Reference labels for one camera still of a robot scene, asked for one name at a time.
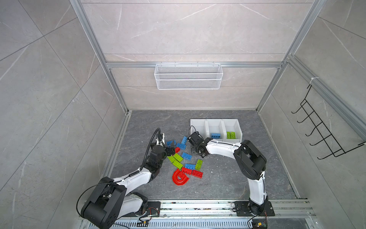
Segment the blue lego brick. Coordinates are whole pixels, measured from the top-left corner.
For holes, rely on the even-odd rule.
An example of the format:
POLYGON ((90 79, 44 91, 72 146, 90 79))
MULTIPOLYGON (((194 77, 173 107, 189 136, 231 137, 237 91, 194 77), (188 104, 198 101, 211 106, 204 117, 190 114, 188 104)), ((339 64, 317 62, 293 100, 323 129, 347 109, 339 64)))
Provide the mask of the blue lego brick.
POLYGON ((221 139, 221 134, 220 133, 211 133, 211 138, 213 138, 213 139, 221 139))

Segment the red lego brick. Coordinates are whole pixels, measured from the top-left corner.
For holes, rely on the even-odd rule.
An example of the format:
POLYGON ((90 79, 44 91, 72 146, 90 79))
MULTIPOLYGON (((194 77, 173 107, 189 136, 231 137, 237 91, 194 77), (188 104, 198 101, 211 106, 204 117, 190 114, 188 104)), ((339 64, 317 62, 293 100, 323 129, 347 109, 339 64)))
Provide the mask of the red lego brick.
POLYGON ((203 177, 203 172, 197 171, 197 170, 192 170, 192 176, 197 177, 197 178, 202 178, 203 177))
POLYGON ((192 174, 192 170, 191 169, 187 169, 187 168, 182 168, 182 172, 188 175, 192 174))

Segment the blue brick studs down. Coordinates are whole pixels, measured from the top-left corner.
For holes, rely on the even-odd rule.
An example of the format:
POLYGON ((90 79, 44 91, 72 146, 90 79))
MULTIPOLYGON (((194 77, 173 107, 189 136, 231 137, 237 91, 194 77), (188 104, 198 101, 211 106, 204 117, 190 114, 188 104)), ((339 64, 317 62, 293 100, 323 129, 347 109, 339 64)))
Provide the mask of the blue brick studs down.
POLYGON ((182 143, 177 143, 176 147, 180 148, 181 150, 185 150, 186 149, 186 145, 182 144, 182 143))

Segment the white left bin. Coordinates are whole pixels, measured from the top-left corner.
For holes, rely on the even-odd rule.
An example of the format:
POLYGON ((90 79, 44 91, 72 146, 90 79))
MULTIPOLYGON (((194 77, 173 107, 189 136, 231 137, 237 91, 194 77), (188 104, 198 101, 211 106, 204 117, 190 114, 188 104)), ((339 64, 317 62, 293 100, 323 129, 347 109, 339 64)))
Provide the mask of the white left bin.
POLYGON ((190 134, 195 131, 198 131, 203 139, 209 137, 209 129, 206 119, 190 119, 190 134))

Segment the white right bin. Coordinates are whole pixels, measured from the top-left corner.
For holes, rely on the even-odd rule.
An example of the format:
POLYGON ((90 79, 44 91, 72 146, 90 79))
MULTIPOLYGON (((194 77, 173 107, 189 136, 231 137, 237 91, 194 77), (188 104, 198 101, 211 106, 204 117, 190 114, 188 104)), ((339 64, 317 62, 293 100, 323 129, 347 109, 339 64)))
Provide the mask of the white right bin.
POLYGON ((225 126, 224 141, 231 142, 231 143, 242 142, 243 133, 242 133, 238 119, 223 119, 223 123, 225 126), (235 132, 236 139, 227 139, 227 132, 235 132))

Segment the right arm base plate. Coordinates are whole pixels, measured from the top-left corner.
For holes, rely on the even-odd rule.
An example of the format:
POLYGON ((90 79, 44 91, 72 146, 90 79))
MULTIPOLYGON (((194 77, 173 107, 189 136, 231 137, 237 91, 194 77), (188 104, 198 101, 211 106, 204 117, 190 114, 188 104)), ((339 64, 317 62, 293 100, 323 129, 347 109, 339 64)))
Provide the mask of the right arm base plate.
POLYGON ((272 203, 268 200, 262 205, 257 205, 252 201, 235 201, 232 211, 237 214, 238 217, 249 217, 249 216, 275 216, 272 203))

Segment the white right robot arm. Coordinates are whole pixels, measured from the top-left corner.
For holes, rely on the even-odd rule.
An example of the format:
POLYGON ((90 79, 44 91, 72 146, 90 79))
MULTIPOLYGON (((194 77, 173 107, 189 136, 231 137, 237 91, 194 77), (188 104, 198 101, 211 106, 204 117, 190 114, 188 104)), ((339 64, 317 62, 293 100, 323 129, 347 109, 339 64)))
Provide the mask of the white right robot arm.
POLYGON ((251 141, 229 143, 209 137, 204 139, 197 131, 193 132, 187 140, 194 152, 202 158, 208 155, 221 155, 234 159, 242 174, 248 179, 251 213, 259 215, 264 212, 268 202, 265 186, 267 159, 251 141))

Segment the red arch lego piece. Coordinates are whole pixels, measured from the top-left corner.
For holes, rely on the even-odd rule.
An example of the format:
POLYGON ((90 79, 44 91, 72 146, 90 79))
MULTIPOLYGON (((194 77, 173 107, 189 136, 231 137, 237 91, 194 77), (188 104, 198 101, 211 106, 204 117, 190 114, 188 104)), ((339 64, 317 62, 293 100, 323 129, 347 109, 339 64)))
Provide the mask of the red arch lego piece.
POLYGON ((177 169, 172 176, 172 181, 177 186, 185 185, 189 180, 189 177, 182 172, 181 170, 177 169))

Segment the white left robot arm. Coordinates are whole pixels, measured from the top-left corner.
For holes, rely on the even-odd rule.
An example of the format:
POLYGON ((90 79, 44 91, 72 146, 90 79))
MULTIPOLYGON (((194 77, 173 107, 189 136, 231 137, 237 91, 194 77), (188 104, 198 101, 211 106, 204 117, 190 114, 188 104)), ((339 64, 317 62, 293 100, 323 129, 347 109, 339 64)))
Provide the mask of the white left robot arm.
POLYGON ((151 182, 160 172, 167 156, 175 154, 175 147, 162 143, 151 144, 150 155, 135 172, 111 179, 102 178, 78 212, 99 229, 109 229, 120 217, 128 214, 143 216, 148 208, 148 198, 134 190, 151 182))

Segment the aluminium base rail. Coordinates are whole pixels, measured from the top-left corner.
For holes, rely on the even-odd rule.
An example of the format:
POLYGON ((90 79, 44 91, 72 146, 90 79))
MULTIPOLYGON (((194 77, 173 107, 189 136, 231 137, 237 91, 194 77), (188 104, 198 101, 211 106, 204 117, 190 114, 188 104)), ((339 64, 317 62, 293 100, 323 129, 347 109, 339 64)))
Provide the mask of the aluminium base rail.
POLYGON ((112 229, 321 229, 322 226, 305 199, 270 200, 275 216, 238 217, 232 211, 235 201, 244 199, 191 199, 160 201, 160 216, 120 217, 112 229))

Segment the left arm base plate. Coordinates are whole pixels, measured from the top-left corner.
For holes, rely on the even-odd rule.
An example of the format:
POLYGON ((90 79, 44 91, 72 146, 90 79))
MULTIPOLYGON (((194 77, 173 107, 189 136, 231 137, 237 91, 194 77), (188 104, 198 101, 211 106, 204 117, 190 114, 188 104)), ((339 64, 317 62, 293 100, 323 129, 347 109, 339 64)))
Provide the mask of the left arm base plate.
POLYGON ((161 202, 160 201, 148 201, 143 203, 140 209, 134 213, 137 217, 155 217, 160 216, 161 202))

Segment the blue brick far left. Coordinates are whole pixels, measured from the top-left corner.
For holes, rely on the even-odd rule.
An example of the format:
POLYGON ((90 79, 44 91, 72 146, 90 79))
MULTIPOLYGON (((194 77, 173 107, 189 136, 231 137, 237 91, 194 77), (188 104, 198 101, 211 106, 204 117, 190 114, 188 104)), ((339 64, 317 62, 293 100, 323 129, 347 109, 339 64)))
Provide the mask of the blue brick far left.
POLYGON ((170 141, 167 141, 166 142, 166 145, 168 146, 168 147, 170 147, 171 145, 176 145, 176 141, 175 140, 170 140, 170 141))

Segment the blue brick lower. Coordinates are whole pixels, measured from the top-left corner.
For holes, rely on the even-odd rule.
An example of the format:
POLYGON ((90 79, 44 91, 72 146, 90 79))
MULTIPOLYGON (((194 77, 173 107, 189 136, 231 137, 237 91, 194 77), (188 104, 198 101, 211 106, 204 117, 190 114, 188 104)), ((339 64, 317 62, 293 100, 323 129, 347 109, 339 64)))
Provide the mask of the blue brick lower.
POLYGON ((186 169, 195 170, 196 165, 195 164, 185 164, 186 169))

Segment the blue brick centre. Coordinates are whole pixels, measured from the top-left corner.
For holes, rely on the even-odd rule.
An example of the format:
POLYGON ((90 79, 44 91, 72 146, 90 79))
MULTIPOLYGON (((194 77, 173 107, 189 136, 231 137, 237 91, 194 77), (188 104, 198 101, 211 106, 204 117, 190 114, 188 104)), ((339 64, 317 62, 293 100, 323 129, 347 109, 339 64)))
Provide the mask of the blue brick centre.
POLYGON ((185 159, 185 160, 189 160, 189 161, 192 159, 192 155, 190 155, 190 154, 188 154, 188 153, 185 153, 185 152, 183 152, 183 153, 182 153, 181 157, 182 157, 183 159, 185 159))

